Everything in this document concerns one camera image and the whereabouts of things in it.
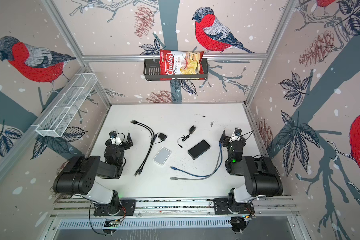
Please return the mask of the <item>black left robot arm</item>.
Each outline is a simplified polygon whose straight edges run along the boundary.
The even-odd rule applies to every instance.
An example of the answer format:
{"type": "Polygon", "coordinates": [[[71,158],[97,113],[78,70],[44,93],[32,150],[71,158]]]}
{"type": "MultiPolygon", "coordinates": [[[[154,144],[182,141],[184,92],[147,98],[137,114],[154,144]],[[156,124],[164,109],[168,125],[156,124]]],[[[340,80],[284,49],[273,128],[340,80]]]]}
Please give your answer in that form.
{"type": "Polygon", "coordinates": [[[117,191],[109,189],[96,181],[116,180],[122,176],[127,162],[125,150],[132,147],[130,134],[109,133],[104,151],[105,160],[100,156],[72,157],[56,177],[53,190],[57,194],[75,195],[94,204],[94,216],[132,216],[135,200],[121,200],[117,191]]]}

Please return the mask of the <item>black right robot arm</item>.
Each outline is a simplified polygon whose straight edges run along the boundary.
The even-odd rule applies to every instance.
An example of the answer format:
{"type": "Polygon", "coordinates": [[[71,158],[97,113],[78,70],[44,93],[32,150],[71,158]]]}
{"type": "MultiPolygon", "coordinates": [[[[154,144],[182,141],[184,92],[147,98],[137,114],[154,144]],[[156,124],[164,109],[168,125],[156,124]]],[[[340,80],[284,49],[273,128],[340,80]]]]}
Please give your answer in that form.
{"type": "Polygon", "coordinates": [[[251,203],[259,198],[283,194],[280,175],[269,157],[245,156],[246,139],[242,130],[236,128],[232,136],[222,133],[221,147],[227,149],[225,168],[229,175],[244,177],[244,184],[228,193],[226,209],[232,214],[253,214],[251,203]]]}

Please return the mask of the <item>black power adapter with cable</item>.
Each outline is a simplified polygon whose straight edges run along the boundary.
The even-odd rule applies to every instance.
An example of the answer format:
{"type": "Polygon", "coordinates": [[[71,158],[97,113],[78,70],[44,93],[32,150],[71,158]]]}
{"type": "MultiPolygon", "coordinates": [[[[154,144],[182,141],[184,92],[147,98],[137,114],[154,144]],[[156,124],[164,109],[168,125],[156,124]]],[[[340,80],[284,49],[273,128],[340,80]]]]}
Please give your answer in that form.
{"type": "Polygon", "coordinates": [[[158,138],[161,142],[163,142],[167,139],[167,135],[163,133],[157,133],[155,138],[158,138]]]}

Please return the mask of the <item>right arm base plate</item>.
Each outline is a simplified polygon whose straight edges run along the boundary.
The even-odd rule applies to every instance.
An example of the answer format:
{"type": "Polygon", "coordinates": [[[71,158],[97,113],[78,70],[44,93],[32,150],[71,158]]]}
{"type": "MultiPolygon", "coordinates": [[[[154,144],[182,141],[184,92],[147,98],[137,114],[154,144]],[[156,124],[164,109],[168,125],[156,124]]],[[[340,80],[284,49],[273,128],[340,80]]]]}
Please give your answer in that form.
{"type": "Polygon", "coordinates": [[[253,215],[253,204],[236,203],[228,198],[216,198],[212,201],[212,208],[216,215],[253,215]]]}

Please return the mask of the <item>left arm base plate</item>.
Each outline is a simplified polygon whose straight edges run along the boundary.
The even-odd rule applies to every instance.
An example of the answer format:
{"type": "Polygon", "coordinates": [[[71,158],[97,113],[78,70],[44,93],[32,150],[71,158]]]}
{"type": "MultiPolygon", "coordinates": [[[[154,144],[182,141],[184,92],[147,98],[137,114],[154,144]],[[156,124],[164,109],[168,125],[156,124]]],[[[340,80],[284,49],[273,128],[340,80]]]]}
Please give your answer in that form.
{"type": "Polygon", "coordinates": [[[136,207],[136,200],[121,199],[107,205],[95,204],[95,217],[133,216],[136,207]]]}

